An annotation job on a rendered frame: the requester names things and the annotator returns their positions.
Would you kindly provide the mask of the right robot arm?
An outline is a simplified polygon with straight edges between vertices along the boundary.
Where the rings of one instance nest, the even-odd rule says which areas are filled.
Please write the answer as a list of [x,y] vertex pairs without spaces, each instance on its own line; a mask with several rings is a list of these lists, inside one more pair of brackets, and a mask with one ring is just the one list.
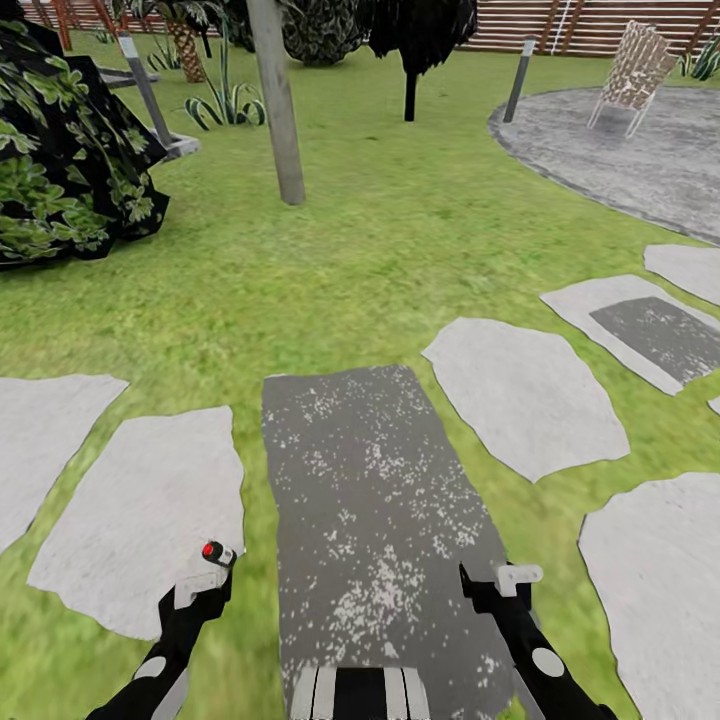
[[495,569],[495,583],[469,581],[463,566],[459,573],[465,599],[471,597],[477,614],[492,613],[508,644],[515,689],[528,720],[617,720],[568,676],[567,665],[530,618],[530,582],[541,580],[539,565],[508,560]]

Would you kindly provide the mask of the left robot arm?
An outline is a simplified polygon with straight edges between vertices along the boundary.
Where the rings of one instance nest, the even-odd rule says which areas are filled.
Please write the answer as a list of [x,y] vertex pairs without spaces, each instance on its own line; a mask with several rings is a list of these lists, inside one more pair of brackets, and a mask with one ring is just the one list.
[[189,690],[189,655],[205,621],[231,600],[232,574],[221,569],[175,583],[159,603],[162,635],[131,681],[86,720],[174,720]]

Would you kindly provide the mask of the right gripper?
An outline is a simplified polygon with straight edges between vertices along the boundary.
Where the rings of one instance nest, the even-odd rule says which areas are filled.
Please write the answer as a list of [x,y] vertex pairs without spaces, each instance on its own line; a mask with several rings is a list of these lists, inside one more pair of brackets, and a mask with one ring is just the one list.
[[461,574],[461,587],[465,599],[471,597],[474,611],[479,613],[492,613],[495,623],[503,633],[503,625],[515,617],[522,615],[530,617],[533,610],[531,601],[531,587],[528,583],[517,584],[516,597],[502,597],[493,586],[493,582],[471,582],[463,566],[459,567]]

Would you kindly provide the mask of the robot trunk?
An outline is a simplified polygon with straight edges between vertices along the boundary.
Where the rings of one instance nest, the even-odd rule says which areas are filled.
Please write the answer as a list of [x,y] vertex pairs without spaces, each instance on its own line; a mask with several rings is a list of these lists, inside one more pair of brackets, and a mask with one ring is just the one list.
[[429,720],[416,667],[319,667],[297,682],[291,720]]

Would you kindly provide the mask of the pesticide atomizer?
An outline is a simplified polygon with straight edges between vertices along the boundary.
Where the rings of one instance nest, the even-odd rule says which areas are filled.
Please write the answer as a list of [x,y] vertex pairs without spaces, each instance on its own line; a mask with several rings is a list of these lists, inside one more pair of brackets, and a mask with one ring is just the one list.
[[204,557],[208,558],[208,560],[216,564],[220,564],[220,566],[224,569],[230,569],[238,559],[235,551],[217,543],[217,541],[213,541],[211,544],[205,545],[202,549],[202,553]]

